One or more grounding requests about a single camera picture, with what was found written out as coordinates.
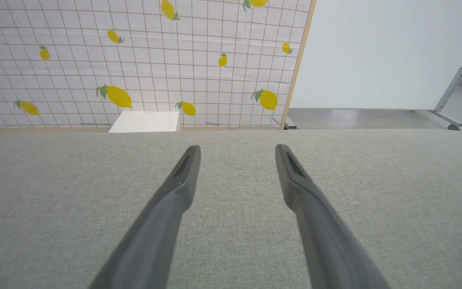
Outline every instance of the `gray floor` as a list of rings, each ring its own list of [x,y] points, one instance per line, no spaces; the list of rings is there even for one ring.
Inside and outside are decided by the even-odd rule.
[[[458,87],[443,114],[462,122],[462,87]],[[291,108],[288,117],[297,128],[306,130],[340,128],[443,128],[449,123],[427,111],[411,110],[334,110]]]

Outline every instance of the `metal leg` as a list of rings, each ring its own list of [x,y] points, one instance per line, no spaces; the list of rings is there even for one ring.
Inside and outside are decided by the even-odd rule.
[[[272,117],[272,120],[277,124],[281,124],[281,119],[276,119],[275,117]],[[284,121],[284,128],[281,128],[281,129],[282,130],[296,130],[297,126],[287,115],[286,120]]]
[[[451,123],[449,125],[449,127],[448,127],[449,130],[459,130],[460,126],[462,126],[462,123],[459,123],[459,122],[451,119],[450,117],[447,117],[447,116],[441,114],[441,111],[443,110],[443,107],[445,106],[447,101],[449,101],[450,97],[452,96],[452,94],[456,90],[457,86],[460,84],[461,80],[462,80],[462,68],[460,68],[457,71],[456,76],[454,77],[454,79],[450,83],[449,88],[447,88],[447,91],[443,95],[442,100],[440,100],[440,102],[438,102],[438,106],[436,106],[436,108],[434,110],[429,110],[429,112],[432,113],[433,115],[438,116],[438,117],[448,121],[449,123]]]

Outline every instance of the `whiteboard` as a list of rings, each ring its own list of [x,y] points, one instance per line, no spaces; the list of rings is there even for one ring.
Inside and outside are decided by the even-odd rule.
[[[434,110],[462,67],[462,0],[317,0],[290,108]]]

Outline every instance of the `lemon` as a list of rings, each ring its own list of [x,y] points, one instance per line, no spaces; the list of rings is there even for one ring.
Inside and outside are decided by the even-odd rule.
[[[39,109],[27,101],[24,101],[24,100],[14,101],[13,106],[17,106],[19,109],[22,109],[31,115],[40,115]]]
[[[181,15],[178,15],[176,11],[174,11],[174,6],[169,0],[162,0],[161,4],[163,15],[167,16],[170,20],[180,20]]]
[[[247,11],[245,8],[252,9],[251,5],[254,7],[261,7],[265,5],[268,2],[268,0],[244,0],[242,7],[244,11]]]
[[[49,51],[47,51],[46,46],[39,44],[38,47],[40,48],[40,57],[42,60],[46,61],[49,59]]]
[[[124,39],[122,39],[121,37],[119,37],[119,36],[117,35],[117,33],[115,33],[115,31],[108,30],[108,31],[107,31],[107,34],[108,34],[108,38],[110,38],[110,40],[112,40],[112,41],[115,42],[115,43],[122,43],[122,42],[124,42]]]
[[[277,96],[270,90],[258,90],[253,93],[251,99],[255,99],[258,102],[260,100],[261,106],[266,110],[275,110],[277,105]]]
[[[178,108],[183,108],[183,112],[185,112],[187,115],[190,116],[195,116],[196,115],[196,107],[186,101],[181,101],[176,104]]]
[[[95,94],[100,94],[104,99],[108,95],[108,99],[121,108],[132,108],[132,98],[130,95],[125,90],[116,86],[106,86],[106,84],[99,86],[95,89]]]
[[[292,53],[294,50],[290,48],[290,44],[288,42],[283,42],[283,52],[286,54]]]
[[[219,66],[222,67],[227,63],[227,55],[225,53],[220,54]]]

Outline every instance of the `grid pattern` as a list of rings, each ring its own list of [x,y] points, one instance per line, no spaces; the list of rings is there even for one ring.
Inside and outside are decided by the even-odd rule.
[[[278,127],[310,0],[255,1],[244,11],[238,0],[172,0],[181,18],[171,20],[159,0],[0,0],[0,126],[110,126],[123,110],[178,111],[183,101],[196,115],[183,107],[182,126]],[[132,108],[98,97],[105,84]],[[277,96],[274,110],[251,100],[257,90]]]

